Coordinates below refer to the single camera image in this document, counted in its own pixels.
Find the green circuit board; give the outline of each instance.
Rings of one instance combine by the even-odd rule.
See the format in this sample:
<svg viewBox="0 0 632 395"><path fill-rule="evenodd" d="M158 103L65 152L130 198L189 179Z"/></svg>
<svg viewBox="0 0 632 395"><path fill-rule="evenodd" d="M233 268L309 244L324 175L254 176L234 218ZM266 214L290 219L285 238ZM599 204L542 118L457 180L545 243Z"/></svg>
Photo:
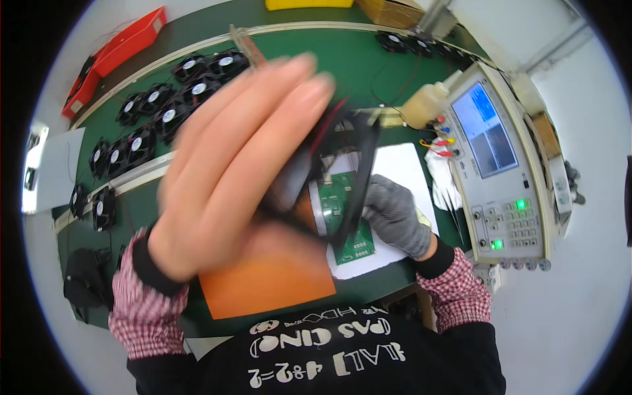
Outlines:
<svg viewBox="0 0 632 395"><path fill-rule="evenodd" d="M343 221L344 210L351 193L356 172L325 175L319 181L320 206L325 217L327 234L334 234ZM364 258L375 253L371 228L366 219L360 220L355 238L348 237L341 250L334 251L338 265Z"/></svg>

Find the display screen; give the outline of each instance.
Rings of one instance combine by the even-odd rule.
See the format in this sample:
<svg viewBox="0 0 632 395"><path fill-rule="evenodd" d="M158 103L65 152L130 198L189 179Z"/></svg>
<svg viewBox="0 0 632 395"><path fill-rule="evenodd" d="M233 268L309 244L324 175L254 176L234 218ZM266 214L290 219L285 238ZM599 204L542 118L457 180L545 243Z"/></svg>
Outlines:
<svg viewBox="0 0 632 395"><path fill-rule="evenodd" d="M470 143L481 178L518 165L507 131L480 82L453 102L452 109Z"/></svg>

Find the white cloth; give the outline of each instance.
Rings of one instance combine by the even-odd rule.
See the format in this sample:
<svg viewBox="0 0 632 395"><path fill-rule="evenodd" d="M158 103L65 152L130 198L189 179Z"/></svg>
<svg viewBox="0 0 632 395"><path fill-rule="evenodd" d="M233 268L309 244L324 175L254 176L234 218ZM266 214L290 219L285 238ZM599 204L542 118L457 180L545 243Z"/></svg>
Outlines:
<svg viewBox="0 0 632 395"><path fill-rule="evenodd" d="M437 137L432 142L437 143L441 140L441 137ZM447 151L445 145L443 147L433 146L432 149L437 152ZM458 210L463 207L461 194L456 189L452 173L450 172L450 157L443 157L428 150L424 159L432 176L432 201L435 206L445 211L449 211L450 208ZM451 204L452 207L448 207L446 202Z"/></svg>

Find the gray work glove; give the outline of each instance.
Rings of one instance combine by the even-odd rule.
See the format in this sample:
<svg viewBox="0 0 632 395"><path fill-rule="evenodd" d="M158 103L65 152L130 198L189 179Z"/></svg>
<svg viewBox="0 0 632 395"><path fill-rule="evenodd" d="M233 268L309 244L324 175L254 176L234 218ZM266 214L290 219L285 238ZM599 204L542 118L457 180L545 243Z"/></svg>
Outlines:
<svg viewBox="0 0 632 395"><path fill-rule="evenodd" d="M363 216L380 239L420 259L430 247L432 230L417 221L415 201L409 189L379 174L368 182Z"/></svg>

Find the orange mat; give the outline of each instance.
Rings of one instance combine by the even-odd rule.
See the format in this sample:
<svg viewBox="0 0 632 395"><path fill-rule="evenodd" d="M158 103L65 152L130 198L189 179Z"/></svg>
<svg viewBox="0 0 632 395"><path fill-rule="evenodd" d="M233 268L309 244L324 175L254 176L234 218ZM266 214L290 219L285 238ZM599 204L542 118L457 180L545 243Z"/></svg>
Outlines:
<svg viewBox="0 0 632 395"><path fill-rule="evenodd" d="M305 204L303 196L297 211L312 215ZM211 316L239 317L335 294L325 251L325 245L286 226L266 225L239 261L199 276Z"/></svg>

